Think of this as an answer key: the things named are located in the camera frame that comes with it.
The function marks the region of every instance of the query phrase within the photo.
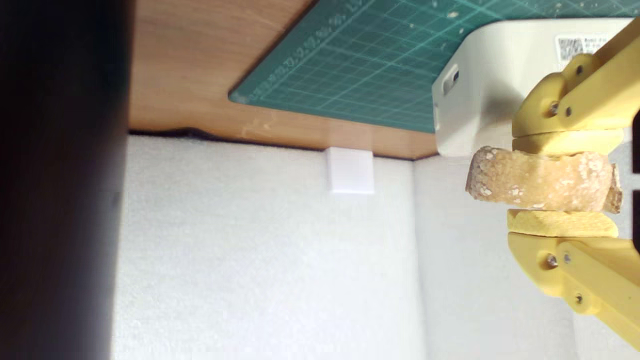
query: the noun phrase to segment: white block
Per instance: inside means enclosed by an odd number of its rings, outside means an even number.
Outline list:
[[[374,193],[371,151],[330,147],[324,152],[333,193]]]

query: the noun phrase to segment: yellow foam pad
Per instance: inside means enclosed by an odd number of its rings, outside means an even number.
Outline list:
[[[603,213],[587,211],[507,211],[510,232],[551,237],[606,237],[618,236],[618,227]]]
[[[624,137],[622,129],[560,131],[523,136],[512,141],[513,150],[529,154],[565,155],[593,151],[607,155]]]

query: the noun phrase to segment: cutting mat grid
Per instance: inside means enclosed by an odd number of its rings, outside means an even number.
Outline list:
[[[432,133],[431,84],[471,31],[639,11],[635,0],[320,0],[229,98]]]

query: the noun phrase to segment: dark object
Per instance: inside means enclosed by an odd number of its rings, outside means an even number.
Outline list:
[[[634,191],[633,237],[634,247],[640,252],[640,190]]]
[[[633,129],[633,138],[631,141],[631,146],[633,148],[633,153],[631,155],[633,161],[633,171],[634,174],[640,174],[640,111],[636,114],[634,118],[634,123],[632,125]],[[634,208],[633,208],[633,237],[634,237],[634,247],[638,252],[640,252],[640,190],[634,191]]]
[[[0,359],[109,359],[132,16],[0,3]]]
[[[631,147],[633,153],[631,155],[633,161],[634,174],[640,174],[640,111],[634,117],[634,123],[632,124],[633,137],[631,141]]]
[[[210,134],[204,130],[197,129],[195,127],[181,127],[179,129],[172,130],[160,130],[160,131],[146,131],[146,130],[129,130],[130,135],[138,136],[156,136],[161,138],[186,138],[205,141],[225,141],[233,142],[231,140],[220,138],[214,134]]]

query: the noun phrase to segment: wooden table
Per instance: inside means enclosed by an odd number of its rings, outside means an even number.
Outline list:
[[[138,0],[130,127],[195,127],[222,139],[372,150],[416,159],[435,136],[230,102],[228,91],[264,56],[309,0]]]

